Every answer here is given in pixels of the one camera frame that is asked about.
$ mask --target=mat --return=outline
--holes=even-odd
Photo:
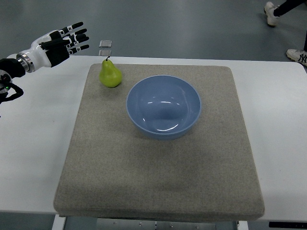
[[[204,222],[255,220],[264,203],[228,67],[117,64],[122,83],[103,86],[91,66],[54,199],[61,216]],[[126,97],[138,81],[172,75],[193,85],[202,112],[183,137],[145,137]]]

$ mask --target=pear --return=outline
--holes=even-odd
[[[103,85],[109,88],[118,86],[121,83],[121,72],[114,66],[112,61],[108,60],[110,56],[103,60],[99,80]]]

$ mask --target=floor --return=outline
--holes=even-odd
[[[280,5],[284,0],[273,0]],[[84,22],[97,56],[101,40],[111,55],[124,57],[290,61],[287,49],[303,49],[307,5],[285,14],[277,27],[266,24],[266,0],[1,0],[0,57],[19,53],[38,37]],[[1,230],[51,230],[54,215],[0,213]],[[95,218],[67,218],[65,230],[96,229]],[[217,225],[235,229],[233,223]],[[249,222],[268,229],[268,222]]]

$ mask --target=sneaker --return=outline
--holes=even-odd
[[[273,3],[270,1],[267,2],[264,6],[264,12],[268,16],[267,22],[269,26],[275,27],[278,24],[278,20],[280,17],[274,16],[274,10],[277,9],[276,6],[274,6]]]
[[[292,59],[295,62],[301,63],[307,67],[307,52],[304,50],[288,49],[287,50],[288,58]]]

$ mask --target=white table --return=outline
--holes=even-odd
[[[0,105],[0,211],[52,213],[90,66],[72,56],[14,83]],[[233,73],[265,203],[261,220],[307,221],[307,74],[293,62],[111,57],[113,63],[228,66]]]

